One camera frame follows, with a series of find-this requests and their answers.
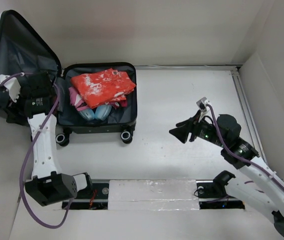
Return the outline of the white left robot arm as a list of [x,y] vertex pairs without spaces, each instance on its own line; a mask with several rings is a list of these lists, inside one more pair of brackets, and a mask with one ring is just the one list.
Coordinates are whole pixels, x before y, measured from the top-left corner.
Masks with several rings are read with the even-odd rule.
[[93,194],[93,184],[88,173],[64,174],[57,159],[54,112],[59,97],[47,72],[28,77],[22,88],[24,112],[31,129],[33,170],[31,180],[22,188],[41,206],[74,199],[79,194],[88,198]]

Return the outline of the red white garment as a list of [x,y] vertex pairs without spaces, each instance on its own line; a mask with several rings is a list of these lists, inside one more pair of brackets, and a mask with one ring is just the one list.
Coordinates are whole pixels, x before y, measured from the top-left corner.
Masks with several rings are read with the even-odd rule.
[[126,96],[136,87],[127,72],[112,68],[74,76],[70,82],[91,109],[111,102],[125,101]]

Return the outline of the pink camouflage garment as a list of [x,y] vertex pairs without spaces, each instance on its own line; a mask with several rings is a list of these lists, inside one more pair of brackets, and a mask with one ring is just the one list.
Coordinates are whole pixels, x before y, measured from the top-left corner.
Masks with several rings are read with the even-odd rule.
[[[86,109],[90,109],[90,107],[86,104],[86,102],[82,99],[81,95],[78,93],[78,91],[74,87],[69,87],[69,98],[70,98],[70,104],[76,108],[78,112]],[[127,100],[121,100],[121,101],[113,101],[113,102],[107,102],[106,105],[111,105],[115,109],[119,107],[127,107],[128,101]]]

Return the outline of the blue over-ear headphones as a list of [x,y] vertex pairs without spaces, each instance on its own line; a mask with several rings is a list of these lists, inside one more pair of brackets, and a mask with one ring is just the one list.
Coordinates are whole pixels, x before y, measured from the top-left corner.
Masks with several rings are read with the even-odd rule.
[[104,121],[107,119],[111,112],[112,106],[104,104],[98,106],[95,110],[90,109],[88,106],[80,106],[77,108],[79,115],[86,121],[99,120]]

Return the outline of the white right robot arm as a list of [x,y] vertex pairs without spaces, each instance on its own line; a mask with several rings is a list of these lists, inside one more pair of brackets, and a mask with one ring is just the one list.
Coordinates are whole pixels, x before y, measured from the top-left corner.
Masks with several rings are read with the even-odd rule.
[[260,190],[224,170],[213,180],[214,194],[219,197],[229,195],[248,204],[265,216],[284,237],[284,182],[267,166],[257,150],[240,137],[240,132],[241,126],[233,116],[222,114],[216,123],[209,123],[199,111],[169,130],[182,143],[201,138],[221,147],[221,156]]

